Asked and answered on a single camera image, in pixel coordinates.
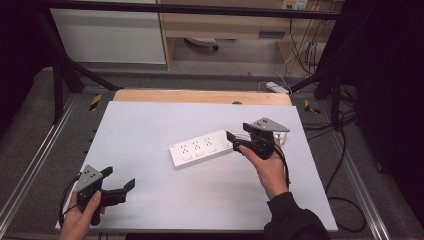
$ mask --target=desk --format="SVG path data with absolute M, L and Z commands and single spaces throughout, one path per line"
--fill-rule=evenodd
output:
M 159 95 L 166 98 L 169 93 L 168 100 L 173 102 L 122 101 L 146 101 L 148 94 L 155 92 L 154 99 Z M 126 203 L 108 208 L 95 228 L 112 232 L 262 231 L 271 214 L 250 162 L 231 152 L 175 170 L 168 146 L 221 129 L 242 132 L 242 122 L 266 116 L 291 129 L 283 150 L 297 203 L 314 211 L 327 230 L 336 231 L 297 110 L 289 106 L 288 97 L 273 94 L 276 99 L 288 100 L 281 102 L 283 106 L 182 103 L 188 96 L 219 102 L 217 94 L 226 96 L 221 99 L 228 98 L 222 101 L 227 102 L 231 93 L 120 90 L 116 94 L 82 168 L 86 164 L 99 170 L 113 166 L 114 173 L 103 183 L 106 190 L 120 188 L 132 178 L 136 179 L 136 187 L 128 193 Z M 230 102 L 273 98 L 260 93 L 238 94 L 246 97 Z
M 284 8 L 283 0 L 156 0 L 158 4 L 203 5 L 225 7 L 249 7 L 264 9 Z M 343 1 L 309 0 L 306 10 L 338 11 Z M 283 18 L 216 16 L 161 13 L 160 23 L 164 43 L 165 59 L 168 68 L 172 67 L 175 38 L 218 38 L 218 39 L 268 39 L 276 41 L 282 59 L 286 61 L 294 57 L 289 48 L 290 20 Z M 334 21 L 329 21 L 319 27 L 319 21 L 293 20 L 293 38 L 299 52 L 312 39 L 317 42 L 327 42 L 334 27 Z M 271 33 L 263 37 L 261 33 Z M 289 72 L 294 68 L 295 61 L 290 63 Z

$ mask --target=gray carpet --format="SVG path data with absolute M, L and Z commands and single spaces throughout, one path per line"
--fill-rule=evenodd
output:
M 203 90 L 265 90 L 260 82 L 276 81 L 275 78 L 257 77 L 211 77 L 178 75 L 139 75 L 106 74 L 107 80 L 127 88 L 165 88 L 165 89 L 203 89 Z M 28 99 L 16 116 L 14 123 L 0 142 L 0 203 L 3 205 L 8 195 L 18 183 L 26 166 L 36 153 L 45 137 L 53 119 L 51 76 L 41 73 L 31 90 Z M 95 137 L 106 104 L 113 98 L 113 92 L 103 94 L 94 112 L 88 111 L 94 93 L 84 93 L 77 99 L 75 108 L 57 139 L 44 166 L 35 179 L 33 186 L 13 219 L 7 233 L 57 234 L 54 229 L 57 221 L 57 206 L 63 188 L 75 176 L 89 150 L 89 139 Z M 298 107 L 303 123 L 322 124 L 325 119 L 321 114 L 305 112 L 303 99 L 293 98 Z M 306 132 L 307 137 L 320 132 Z M 361 129 L 354 124 L 346 127 L 347 144 L 361 176 L 364 178 L 370 194 L 393 239 L 424 239 L 422 227 L 417 223 L 411 210 L 403 200 L 393 179 L 376 170 L 375 160 L 368 149 Z M 327 184 L 340 153 L 337 151 L 331 133 L 324 134 L 309 141 L 318 172 L 324 185 Z M 349 179 L 342 168 L 335 178 L 329 195 L 345 197 L 356 202 Z M 359 213 L 349 205 L 334 203 L 333 212 L 336 220 L 346 226 L 355 228 L 361 223 Z M 372 239 L 367 227 L 360 233 L 340 230 L 331 234 L 337 239 Z

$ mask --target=electrical outlet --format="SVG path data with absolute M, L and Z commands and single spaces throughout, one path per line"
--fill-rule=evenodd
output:
M 296 0 L 296 4 L 294 5 L 294 10 L 305 10 L 306 4 L 308 0 Z
M 284 0 L 281 9 L 293 9 L 294 5 L 296 5 L 296 0 Z
M 225 130 L 169 146 L 172 161 L 176 169 L 231 152 L 232 150 L 233 144 L 227 140 Z

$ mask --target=white surface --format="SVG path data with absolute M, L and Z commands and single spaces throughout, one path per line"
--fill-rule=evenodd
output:
M 232 152 L 233 144 L 227 140 L 225 130 L 220 130 L 173 144 L 169 151 L 175 168 L 181 169 Z
M 52 14 L 65 49 L 75 61 L 165 64 L 156 13 L 52 9 Z
M 168 146 L 268 117 L 290 128 L 283 147 L 290 190 L 329 231 L 337 229 L 295 107 L 110 102 L 81 169 L 113 166 L 103 189 L 135 178 L 127 202 L 107 209 L 100 230 L 263 230 L 271 220 L 256 170 L 240 153 L 175 170 Z

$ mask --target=person's left hand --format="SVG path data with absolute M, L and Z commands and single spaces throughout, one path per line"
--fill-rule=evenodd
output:
M 65 222 L 63 223 L 62 231 L 60 232 L 60 240 L 82 240 L 88 233 L 90 228 L 91 217 L 100 204 L 102 196 L 100 191 L 97 191 L 91 197 L 84 212 L 81 212 L 78 207 L 70 209 L 66 213 Z M 73 207 L 77 202 L 77 195 L 72 194 L 68 208 Z

